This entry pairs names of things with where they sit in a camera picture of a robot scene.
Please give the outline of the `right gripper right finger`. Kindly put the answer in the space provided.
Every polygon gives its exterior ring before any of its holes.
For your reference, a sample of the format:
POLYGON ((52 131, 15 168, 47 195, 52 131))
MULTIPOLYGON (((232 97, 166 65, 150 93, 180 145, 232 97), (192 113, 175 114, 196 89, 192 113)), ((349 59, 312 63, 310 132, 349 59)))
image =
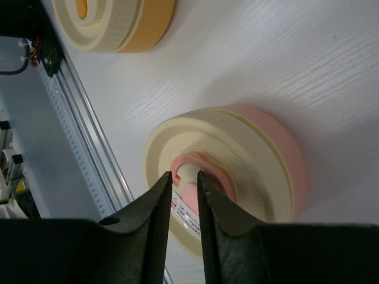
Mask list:
POLYGON ((377 283, 378 227, 268 223, 198 173, 207 283, 377 283))

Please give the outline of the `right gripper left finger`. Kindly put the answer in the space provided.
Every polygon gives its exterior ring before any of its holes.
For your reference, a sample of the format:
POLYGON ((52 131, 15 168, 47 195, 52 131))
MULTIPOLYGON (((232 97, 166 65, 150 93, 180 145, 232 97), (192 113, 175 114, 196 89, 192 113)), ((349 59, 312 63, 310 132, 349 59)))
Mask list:
POLYGON ((162 283, 172 175, 100 222, 1 221, 2 283, 162 283))

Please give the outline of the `cream lid pink handle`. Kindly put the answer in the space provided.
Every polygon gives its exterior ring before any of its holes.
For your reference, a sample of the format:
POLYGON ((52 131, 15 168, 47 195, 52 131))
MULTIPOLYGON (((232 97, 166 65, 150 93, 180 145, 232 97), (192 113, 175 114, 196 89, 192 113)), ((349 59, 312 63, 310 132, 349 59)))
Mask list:
POLYGON ((251 122, 222 107, 197 109, 159 124, 147 140, 144 171, 148 186, 172 173, 169 231, 196 258, 202 255, 199 171, 215 178, 221 192, 254 217, 293 219, 293 186, 279 151, 251 122))

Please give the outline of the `pink lunch container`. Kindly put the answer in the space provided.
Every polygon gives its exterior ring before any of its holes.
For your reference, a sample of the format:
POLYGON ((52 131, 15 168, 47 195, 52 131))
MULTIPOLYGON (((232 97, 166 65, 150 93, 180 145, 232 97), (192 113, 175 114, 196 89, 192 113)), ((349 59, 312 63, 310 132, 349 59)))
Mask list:
POLYGON ((274 117, 252 106, 227 105, 222 109, 251 122, 279 151, 289 171, 293 186, 293 216, 297 216, 306 198, 308 181, 303 155, 295 139, 274 117))

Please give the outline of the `cream lid orange handle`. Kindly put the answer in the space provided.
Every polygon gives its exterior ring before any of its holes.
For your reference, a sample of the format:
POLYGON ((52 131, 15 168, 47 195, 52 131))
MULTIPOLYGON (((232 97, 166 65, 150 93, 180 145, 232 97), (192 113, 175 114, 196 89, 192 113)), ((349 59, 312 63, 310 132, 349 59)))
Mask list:
POLYGON ((79 15, 77 1, 53 1, 65 37, 82 51, 113 53, 131 35, 143 1, 86 1, 79 15))

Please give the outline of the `orange lunch container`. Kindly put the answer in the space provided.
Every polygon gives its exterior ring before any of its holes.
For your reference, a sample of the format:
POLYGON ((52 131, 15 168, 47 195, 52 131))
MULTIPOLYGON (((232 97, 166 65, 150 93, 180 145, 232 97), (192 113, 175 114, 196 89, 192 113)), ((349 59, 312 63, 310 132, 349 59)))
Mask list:
POLYGON ((116 53, 141 53, 154 47, 164 36, 174 13, 175 1, 141 1, 130 34, 116 53))

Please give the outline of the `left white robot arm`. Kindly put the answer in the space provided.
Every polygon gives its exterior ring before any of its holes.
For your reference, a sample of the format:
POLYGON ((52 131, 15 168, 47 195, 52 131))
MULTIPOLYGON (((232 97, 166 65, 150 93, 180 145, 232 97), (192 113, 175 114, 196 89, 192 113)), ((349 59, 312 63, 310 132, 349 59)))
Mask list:
POLYGON ((1 36, 34 38, 41 22, 40 1, 1 0, 1 36))

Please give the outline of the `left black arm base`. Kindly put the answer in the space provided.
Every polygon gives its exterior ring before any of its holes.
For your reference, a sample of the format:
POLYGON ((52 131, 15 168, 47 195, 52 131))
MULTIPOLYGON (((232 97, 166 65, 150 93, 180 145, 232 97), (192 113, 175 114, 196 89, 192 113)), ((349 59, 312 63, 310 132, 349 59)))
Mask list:
POLYGON ((37 58, 42 62, 47 75, 52 77, 59 71, 64 59, 60 41, 53 30, 44 30, 39 39, 37 58))

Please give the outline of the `aluminium front rail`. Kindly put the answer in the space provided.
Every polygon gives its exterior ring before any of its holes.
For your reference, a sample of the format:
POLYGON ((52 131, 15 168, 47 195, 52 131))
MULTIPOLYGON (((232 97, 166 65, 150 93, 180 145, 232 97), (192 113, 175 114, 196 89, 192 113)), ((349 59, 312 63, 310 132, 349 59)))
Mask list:
POLYGON ((74 157, 100 217, 105 218, 130 203, 133 194, 78 72, 79 63, 75 56, 84 58, 87 53, 75 49, 65 39, 55 18, 52 1, 43 1, 42 5, 52 21, 64 56, 59 70, 50 80, 52 93, 62 103, 62 110, 57 114, 66 114, 68 117, 66 137, 75 142, 71 146, 74 157))

